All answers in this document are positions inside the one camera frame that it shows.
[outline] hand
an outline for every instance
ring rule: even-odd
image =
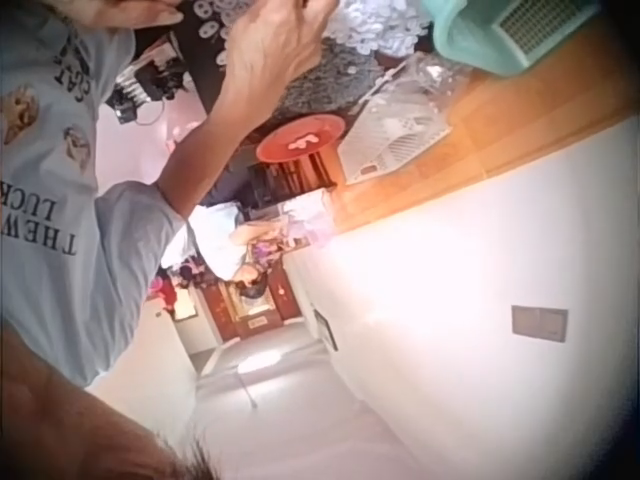
[[[92,28],[145,28],[182,20],[182,0],[42,0],[61,14]]]
[[[248,120],[249,131],[268,120],[287,85],[320,63],[322,34],[337,5],[256,0],[231,30],[218,108]]]

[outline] sleeve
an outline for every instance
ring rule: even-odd
[[[155,185],[140,182],[107,190],[96,199],[96,216],[106,268],[120,298],[142,301],[184,220]]]

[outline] red plate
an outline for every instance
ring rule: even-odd
[[[316,153],[335,142],[346,125],[337,115],[320,114],[294,120],[269,134],[256,149],[261,162],[282,163]]]

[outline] gray t-shirt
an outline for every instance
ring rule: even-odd
[[[0,311],[80,386],[129,345],[184,224],[155,186],[97,197],[98,107],[133,47],[132,32],[75,28],[35,2],[0,15]]]

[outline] wall switch plate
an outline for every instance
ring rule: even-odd
[[[511,306],[511,323],[516,335],[564,343],[568,320],[568,310]]]

